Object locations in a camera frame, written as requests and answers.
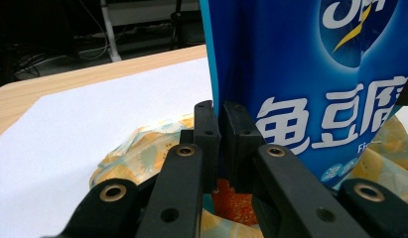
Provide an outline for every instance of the white paper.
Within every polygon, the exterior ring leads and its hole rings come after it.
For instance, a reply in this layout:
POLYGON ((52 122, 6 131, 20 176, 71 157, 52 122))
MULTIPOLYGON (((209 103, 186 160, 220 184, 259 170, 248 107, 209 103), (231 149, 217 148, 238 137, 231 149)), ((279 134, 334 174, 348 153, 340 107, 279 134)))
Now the white paper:
POLYGON ((404 125, 405 131, 408 134, 408 106, 404 106, 395 114, 399 121, 404 125))
POLYGON ((0 137, 0 237, 58 235, 107 153, 210 99, 206 58, 40 98, 0 137))

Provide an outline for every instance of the orange snack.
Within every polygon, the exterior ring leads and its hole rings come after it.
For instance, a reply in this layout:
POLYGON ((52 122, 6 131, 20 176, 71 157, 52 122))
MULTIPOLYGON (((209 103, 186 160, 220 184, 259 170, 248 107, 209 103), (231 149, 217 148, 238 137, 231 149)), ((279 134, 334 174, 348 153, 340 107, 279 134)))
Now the orange snack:
POLYGON ((257 224, 251 204, 251 194, 234 193, 227 179, 219 179, 217 183, 219 192, 212 194, 215 214, 245 225, 257 224))

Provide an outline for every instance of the brass screw hole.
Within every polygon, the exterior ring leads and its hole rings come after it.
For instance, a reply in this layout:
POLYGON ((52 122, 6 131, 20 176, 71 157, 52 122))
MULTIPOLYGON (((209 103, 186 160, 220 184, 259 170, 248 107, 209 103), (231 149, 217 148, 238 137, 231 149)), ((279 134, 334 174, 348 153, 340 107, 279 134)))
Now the brass screw hole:
POLYGON ((107 185, 99 194, 102 201, 113 202, 120 200, 126 194, 126 186, 122 184, 107 185))
POLYGON ((369 184, 357 183, 354 186, 354 191, 362 198, 370 201, 381 202, 385 200, 383 193, 376 187, 369 184))
POLYGON ((266 152, 273 157, 283 157, 285 156, 285 152, 280 148, 270 147, 266 150, 266 152))
POLYGON ((179 156, 188 157, 195 153, 195 149, 188 146, 183 146, 177 150, 179 156))

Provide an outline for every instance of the plastic wrapper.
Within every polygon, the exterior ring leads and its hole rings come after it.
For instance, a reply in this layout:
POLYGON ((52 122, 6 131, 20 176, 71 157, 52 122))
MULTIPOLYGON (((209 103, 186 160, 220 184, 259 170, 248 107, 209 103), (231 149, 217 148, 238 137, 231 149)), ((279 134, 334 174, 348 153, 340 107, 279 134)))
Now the plastic wrapper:
MULTIPOLYGON (((94 186, 106 179, 140 183, 161 170, 168 150, 179 144, 180 131, 192 129, 193 115, 141 127, 110 152, 91 177, 94 186)), ((348 178, 376 181, 408 203, 408 135, 396 117, 390 118, 366 145, 348 178)), ((215 214, 203 212, 201 237, 263 237, 251 207, 250 194, 234 194, 228 181, 218 180, 212 194, 215 214)))

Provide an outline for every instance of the blue package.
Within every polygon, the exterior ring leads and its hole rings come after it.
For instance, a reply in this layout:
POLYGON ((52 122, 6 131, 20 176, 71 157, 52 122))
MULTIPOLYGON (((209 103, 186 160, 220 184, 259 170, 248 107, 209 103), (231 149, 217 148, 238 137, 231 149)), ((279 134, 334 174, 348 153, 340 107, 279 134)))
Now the blue package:
POLYGON ((408 0, 201 0, 215 111, 245 105, 267 143, 325 185, 357 163, 408 79, 408 0))

